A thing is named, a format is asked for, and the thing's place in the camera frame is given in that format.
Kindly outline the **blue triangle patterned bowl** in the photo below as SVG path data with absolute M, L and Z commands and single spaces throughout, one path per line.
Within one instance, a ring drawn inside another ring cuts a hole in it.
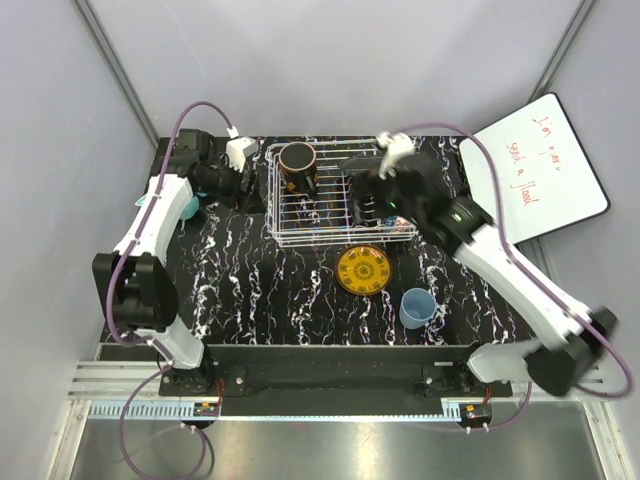
M 388 228 L 412 227 L 413 224 L 403 217 L 390 216 L 383 220 L 382 224 Z

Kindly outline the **black floral square plate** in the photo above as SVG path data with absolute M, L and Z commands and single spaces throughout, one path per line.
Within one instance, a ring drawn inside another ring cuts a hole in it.
M 376 171 L 381 165 L 382 160 L 383 158 L 379 156 L 352 156 L 342 160 L 339 163 L 339 168 L 347 174 Z

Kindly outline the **red interior mug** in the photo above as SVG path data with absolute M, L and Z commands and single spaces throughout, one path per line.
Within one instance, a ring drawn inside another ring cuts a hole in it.
M 278 164 L 290 193 L 317 197 L 316 158 L 315 149 L 306 142 L 291 142 L 281 149 Z

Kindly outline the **yellow patterned plate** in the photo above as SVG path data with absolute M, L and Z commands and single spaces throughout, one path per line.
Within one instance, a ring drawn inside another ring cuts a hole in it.
M 339 285 L 358 296 L 380 293 L 390 283 L 392 264 L 388 255 L 373 245 L 346 248 L 337 258 L 334 274 Z

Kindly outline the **white wire dish rack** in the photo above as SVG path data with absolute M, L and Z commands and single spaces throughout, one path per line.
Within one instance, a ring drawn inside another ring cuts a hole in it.
M 268 168 L 266 224 L 269 233 L 282 248 L 345 246 L 411 240 L 414 226 L 388 228 L 383 220 L 374 219 L 364 225 L 354 222 L 349 209 L 349 175 L 339 163 L 352 156 L 379 156 L 373 137 L 308 137 L 317 154 L 318 196 L 290 193 L 280 170 L 281 149 L 293 138 L 278 141 L 265 150 Z

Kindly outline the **light blue cup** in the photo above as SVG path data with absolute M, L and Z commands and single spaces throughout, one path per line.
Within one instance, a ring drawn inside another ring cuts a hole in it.
M 399 318 L 405 328 L 416 330 L 434 318 L 437 308 L 436 299 L 430 291 L 412 288 L 402 296 Z

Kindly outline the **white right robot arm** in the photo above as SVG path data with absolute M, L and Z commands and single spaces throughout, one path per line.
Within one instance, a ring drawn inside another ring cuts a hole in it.
M 526 321 L 535 337 L 471 350 L 454 371 L 454 384 L 476 396 L 496 381 L 531 381 L 564 397 L 604 353 L 617 327 L 607 308 L 590 309 L 502 241 L 494 220 L 465 195 L 453 196 L 438 162 L 421 153 L 401 158 L 381 177 L 379 157 L 351 157 L 340 168 L 351 179 L 354 214 L 367 204 L 380 217 L 411 222 L 422 238 L 485 280 Z

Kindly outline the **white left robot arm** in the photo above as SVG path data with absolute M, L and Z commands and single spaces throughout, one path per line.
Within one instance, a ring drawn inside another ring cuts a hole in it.
M 179 316 L 177 289 L 166 271 L 167 250 L 178 223 L 198 210 L 200 196 L 233 209 L 245 206 L 256 178 L 248 161 L 256 151 L 256 140 L 235 130 L 223 157 L 204 131 L 174 134 L 129 230 L 112 252 L 99 253 L 92 262 L 114 339 L 126 346 L 152 347 L 167 363 L 164 376 L 196 396 L 214 388 L 215 366 L 204 343 Z

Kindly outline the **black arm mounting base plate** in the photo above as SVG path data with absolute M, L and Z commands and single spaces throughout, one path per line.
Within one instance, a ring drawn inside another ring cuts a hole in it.
M 160 381 L 162 396 L 222 395 L 225 417 L 394 417 L 443 413 L 444 399 L 506 399 L 509 383 L 468 371 L 464 346 L 233 346 L 209 354 L 210 389 Z

